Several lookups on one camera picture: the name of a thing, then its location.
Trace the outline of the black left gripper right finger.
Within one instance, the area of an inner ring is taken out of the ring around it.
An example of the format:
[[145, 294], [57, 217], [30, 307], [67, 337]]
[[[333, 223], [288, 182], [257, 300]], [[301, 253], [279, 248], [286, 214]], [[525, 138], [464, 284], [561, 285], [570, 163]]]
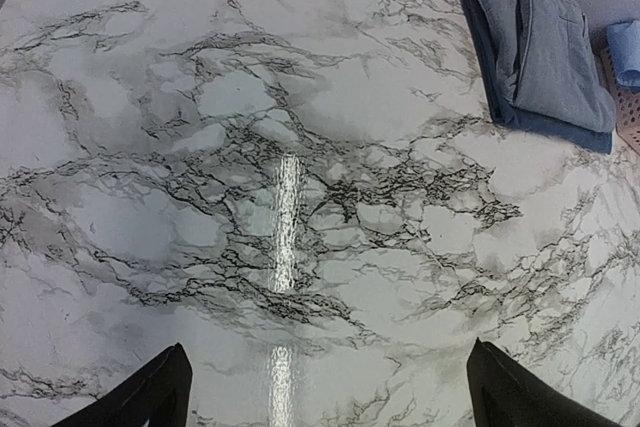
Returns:
[[490, 342], [475, 342], [466, 371], [477, 426], [616, 424], [557, 392]]

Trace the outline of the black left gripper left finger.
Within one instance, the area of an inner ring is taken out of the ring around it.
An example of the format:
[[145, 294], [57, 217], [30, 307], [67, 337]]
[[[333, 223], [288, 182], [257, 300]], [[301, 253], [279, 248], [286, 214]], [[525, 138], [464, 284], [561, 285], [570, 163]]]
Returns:
[[187, 423], [193, 369], [183, 346], [172, 345], [103, 398], [54, 427], [180, 426]]

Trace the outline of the light blue shirt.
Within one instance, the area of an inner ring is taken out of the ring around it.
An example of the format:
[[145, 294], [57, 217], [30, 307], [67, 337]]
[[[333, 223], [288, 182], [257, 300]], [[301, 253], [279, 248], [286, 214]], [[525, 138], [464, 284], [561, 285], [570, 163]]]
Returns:
[[615, 78], [619, 85], [639, 91], [639, 20], [611, 24], [606, 30]]

